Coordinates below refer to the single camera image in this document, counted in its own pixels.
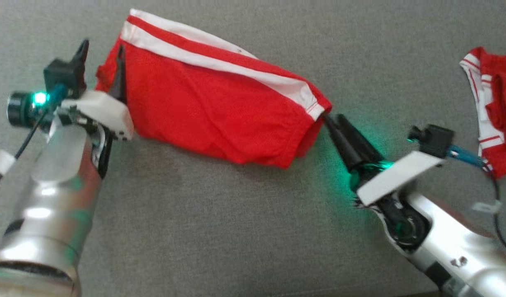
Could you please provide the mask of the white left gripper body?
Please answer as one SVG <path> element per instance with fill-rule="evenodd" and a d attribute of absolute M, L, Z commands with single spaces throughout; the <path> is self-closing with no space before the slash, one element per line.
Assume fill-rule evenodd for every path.
<path fill-rule="evenodd" d="M 77 111 L 108 128 L 117 139 L 131 141 L 134 136 L 134 124 L 128 107 L 98 90 L 86 90 L 78 99 L 65 99 L 62 108 L 75 107 Z"/>

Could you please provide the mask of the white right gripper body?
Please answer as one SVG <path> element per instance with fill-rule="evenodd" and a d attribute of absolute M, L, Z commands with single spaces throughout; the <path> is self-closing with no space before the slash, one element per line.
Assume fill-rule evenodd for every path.
<path fill-rule="evenodd" d="M 355 174 L 350 179 L 355 193 L 351 205 L 371 207 L 442 163 L 442 158 L 421 151 L 411 151 L 396 162 L 361 163 L 351 171 Z"/>

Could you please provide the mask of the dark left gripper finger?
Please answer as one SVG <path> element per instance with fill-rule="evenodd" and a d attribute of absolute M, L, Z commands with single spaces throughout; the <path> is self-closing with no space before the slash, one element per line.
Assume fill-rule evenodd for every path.
<path fill-rule="evenodd" d="M 77 90 L 85 90 L 86 89 L 84 74 L 85 74 L 85 63 L 87 60 L 89 45 L 90 45 L 89 39 L 84 39 L 81 42 L 78 50 L 76 51 L 76 54 L 73 57 L 74 77 L 75 77 Z"/>
<path fill-rule="evenodd" d="M 123 45 L 119 46 L 117 54 L 115 55 L 115 73 L 113 83 L 109 88 L 109 95 L 117 101 L 126 104 L 126 66 L 125 66 L 125 49 Z"/>

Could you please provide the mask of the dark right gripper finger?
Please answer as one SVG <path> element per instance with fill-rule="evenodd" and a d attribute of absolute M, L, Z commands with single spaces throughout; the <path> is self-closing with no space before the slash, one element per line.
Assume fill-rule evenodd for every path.
<path fill-rule="evenodd" d="M 378 163 L 385 158 L 382 154 L 356 129 L 356 136 L 359 140 L 358 147 L 363 158 L 363 163 Z"/>
<path fill-rule="evenodd" d="M 324 123 L 342 162 L 351 172 L 363 163 L 356 136 L 356 129 L 344 115 L 324 115 Z"/>

